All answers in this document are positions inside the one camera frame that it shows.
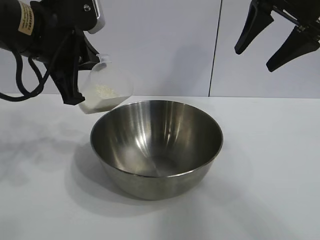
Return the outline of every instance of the flour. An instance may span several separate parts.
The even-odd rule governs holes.
[[[85,114],[107,112],[125,101],[128,96],[120,96],[114,89],[106,85],[96,84],[83,92],[85,101],[79,104]]]

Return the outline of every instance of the label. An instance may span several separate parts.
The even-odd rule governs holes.
[[[21,7],[21,20],[18,31],[31,36],[35,26],[34,12],[32,11],[32,8],[29,5],[20,1],[19,3]]]

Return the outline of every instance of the plastic measuring cup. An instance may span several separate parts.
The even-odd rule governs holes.
[[[128,99],[134,91],[130,77],[110,61],[106,54],[98,54],[87,81],[80,88],[85,101],[79,107],[85,114],[107,112]]]

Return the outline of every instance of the black cable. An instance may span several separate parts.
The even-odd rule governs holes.
[[[15,57],[15,60],[16,60],[16,64],[17,64],[17,66],[16,66],[16,74],[15,74],[15,76],[16,76],[16,84],[17,84],[17,87],[20,90],[20,92],[23,94],[23,96],[13,97],[13,96],[9,96],[9,95],[6,95],[6,94],[3,94],[3,93],[0,92],[0,99],[6,100],[6,101],[9,101],[9,102],[22,102],[22,101],[28,100],[30,98],[34,98],[34,97],[38,96],[40,93],[42,93],[42,91],[44,90],[45,84],[46,84],[46,82],[47,82],[47,80],[48,80],[48,78],[50,76],[50,73],[54,69],[56,60],[57,60],[62,48],[64,47],[64,45],[66,44],[67,40],[69,39],[69,37],[72,34],[73,34],[73,32],[70,32],[61,41],[59,47],[55,51],[55,53],[54,53],[54,55],[53,55],[53,57],[52,57],[52,59],[50,61],[49,67],[47,68],[47,70],[46,70],[46,72],[45,72],[43,77],[41,76],[39,68],[34,63],[33,58],[32,57],[28,58],[28,62],[30,64],[31,68],[33,69],[33,71],[35,72],[35,74],[36,74],[36,76],[38,78],[38,81],[39,81],[39,85],[32,92],[27,91],[26,88],[24,87],[23,83],[22,83],[23,62],[22,62],[21,55],[19,54],[19,52],[14,47],[8,46],[8,44],[6,44],[8,46],[8,48],[12,51],[12,53],[13,53],[13,55]]]

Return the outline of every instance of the metal bowl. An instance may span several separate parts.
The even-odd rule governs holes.
[[[193,106],[149,100],[104,115],[93,127],[91,145],[121,189],[161,200],[203,179],[221,150],[223,133],[211,116]]]

